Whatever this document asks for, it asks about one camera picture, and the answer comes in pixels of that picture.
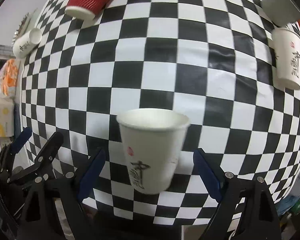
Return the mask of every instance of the silver bolt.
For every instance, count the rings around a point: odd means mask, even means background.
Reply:
[[[72,178],[73,176],[74,176],[74,173],[72,171],[70,171],[66,174],[66,178],[68,178],[68,179]]]
[[[225,176],[226,176],[228,179],[232,179],[232,178],[233,178],[233,173],[227,171],[227,172],[225,173]]]
[[[257,181],[259,181],[260,183],[264,183],[265,180],[263,179],[263,177],[257,177]]]
[[[36,177],[35,180],[34,180],[36,183],[39,183],[42,181],[42,178],[41,177]]]

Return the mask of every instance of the table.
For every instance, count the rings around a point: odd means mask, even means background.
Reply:
[[[37,20],[42,41],[25,63],[30,161],[55,131],[65,140],[57,176],[104,147],[106,164],[84,203],[155,224],[207,224],[215,212],[193,169],[197,147],[224,171],[263,177],[275,202],[289,193],[300,170],[300,90],[273,86],[274,26],[260,0],[111,0],[92,22],[64,15],[67,2],[47,1]],[[298,25],[288,28],[300,35]],[[158,195],[135,191],[124,162],[115,117],[139,107],[191,121],[171,186]]]

